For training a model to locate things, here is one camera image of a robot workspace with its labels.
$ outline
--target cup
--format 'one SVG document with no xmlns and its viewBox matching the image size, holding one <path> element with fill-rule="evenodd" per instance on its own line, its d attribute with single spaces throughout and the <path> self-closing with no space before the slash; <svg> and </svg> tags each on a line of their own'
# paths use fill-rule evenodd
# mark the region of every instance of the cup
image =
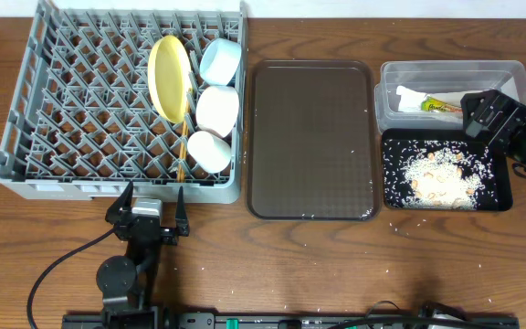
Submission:
<svg viewBox="0 0 526 329">
<path fill-rule="evenodd" d="M 235 126 L 238 116 L 238 94 L 232 87 L 208 87 L 196 106 L 198 127 L 216 137 L 225 138 Z"/>
<path fill-rule="evenodd" d="M 230 146 L 209 132 L 196 132 L 188 140 L 188 152 L 209 174 L 220 173 L 230 163 Z"/>
<path fill-rule="evenodd" d="M 215 39 L 200 61 L 200 77 L 211 86 L 226 86 L 241 61 L 241 46 L 224 38 Z"/>
</svg>

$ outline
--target dark rectangular tray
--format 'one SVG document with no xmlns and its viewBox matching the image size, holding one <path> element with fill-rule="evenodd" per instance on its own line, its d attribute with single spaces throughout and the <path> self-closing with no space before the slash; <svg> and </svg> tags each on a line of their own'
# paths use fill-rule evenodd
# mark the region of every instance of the dark rectangular tray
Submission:
<svg viewBox="0 0 526 329">
<path fill-rule="evenodd" d="M 468 145 L 465 146 L 472 153 L 482 153 L 486 149 L 486 145 L 482 142 L 474 141 L 467 137 L 461 131 L 447 131 L 447 130 L 426 130 L 426 129 L 389 129 L 383 133 L 381 139 L 381 155 L 382 158 L 387 156 L 389 158 L 401 158 L 402 148 L 404 145 L 396 146 L 395 143 L 390 143 L 389 146 L 384 147 L 387 141 L 459 141 L 466 142 Z M 431 146 L 432 149 L 427 149 L 428 152 L 435 151 L 435 147 Z M 512 193 L 510 190 L 509 180 L 509 168 L 507 166 L 507 160 L 504 154 L 498 154 L 489 152 L 491 158 L 491 164 L 493 168 L 494 177 L 483 180 L 484 186 L 487 190 L 494 191 L 494 196 L 482 195 L 478 198 L 479 206 L 476 210 L 450 210 L 450 209 L 435 209 L 429 208 L 428 210 L 443 210 L 443 211 L 506 211 L 512 207 Z M 397 207 L 394 200 L 387 195 L 387 191 L 391 186 L 392 179 L 398 172 L 393 170 L 399 170 L 395 164 L 387 164 L 383 161 L 383 177 L 387 179 L 387 183 L 384 182 L 384 204 L 390 208 L 396 209 L 412 209 L 409 207 Z M 409 184 L 396 185 L 396 191 L 403 193 L 409 193 L 411 186 Z"/>
<path fill-rule="evenodd" d="M 251 213 L 374 218 L 381 179 L 370 69 L 350 60 L 267 60 L 256 67 L 251 88 Z"/>
</svg>

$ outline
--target wood grain surface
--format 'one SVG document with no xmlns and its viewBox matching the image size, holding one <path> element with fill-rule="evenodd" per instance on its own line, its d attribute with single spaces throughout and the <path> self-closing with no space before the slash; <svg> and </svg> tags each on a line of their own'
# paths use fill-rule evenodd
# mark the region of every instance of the wood grain surface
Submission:
<svg viewBox="0 0 526 329">
<path fill-rule="evenodd" d="M 517 59 L 526 68 L 526 20 L 248 23 L 251 68 L 265 58 L 357 59 L 375 81 L 389 60 Z M 0 18 L 0 139 L 30 25 Z M 233 205 L 187 206 L 191 237 L 163 251 L 154 300 L 220 313 L 364 313 L 380 300 L 415 310 L 434 300 L 513 314 L 526 328 L 526 181 L 511 175 L 511 184 L 514 207 L 506 213 L 384 208 L 358 224 L 262 221 L 247 212 L 243 186 Z M 0 185 L 0 328 L 27 328 L 35 279 L 110 228 L 104 214 L 111 202 L 25 200 Z M 168 218 L 173 212 L 166 208 Z M 110 238 L 53 270 L 36 295 L 39 326 L 59 328 L 65 313 L 98 311 L 96 270 L 124 251 Z"/>
</svg>

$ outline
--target gray dish rack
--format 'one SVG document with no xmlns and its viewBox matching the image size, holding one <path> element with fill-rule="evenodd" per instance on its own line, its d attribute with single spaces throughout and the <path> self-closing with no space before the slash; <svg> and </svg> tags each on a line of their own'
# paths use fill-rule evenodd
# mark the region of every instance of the gray dish rack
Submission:
<svg viewBox="0 0 526 329">
<path fill-rule="evenodd" d="M 239 94 L 237 124 L 226 141 L 231 164 L 210 175 L 179 158 L 187 137 L 154 109 L 147 87 L 153 44 L 177 36 L 189 53 L 195 105 L 208 86 L 199 62 L 212 39 L 241 44 L 231 81 Z M 135 196 L 175 201 L 180 186 L 191 203 L 232 203 L 240 194 L 247 16 L 173 11 L 57 10 L 40 1 L 0 146 L 0 183 L 28 199 L 88 200 L 118 196 L 129 181 Z M 176 182 L 177 169 L 184 182 Z"/>
</svg>

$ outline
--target white panel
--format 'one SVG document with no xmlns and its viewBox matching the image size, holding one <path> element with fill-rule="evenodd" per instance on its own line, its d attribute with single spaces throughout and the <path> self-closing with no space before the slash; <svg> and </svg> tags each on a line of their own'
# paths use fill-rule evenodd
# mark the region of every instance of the white panel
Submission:
<svg viewBox="0 0 526 329">
<path fill-rule="evenodd" d="M 0 0 L 0 16 L 32 16 L 37 0 Z M 526 18 L 526 0 L 245 0 L 250 17 Z M 237 11 L 238 0 L 56 0 L 59 8 Z"/>
</svg>

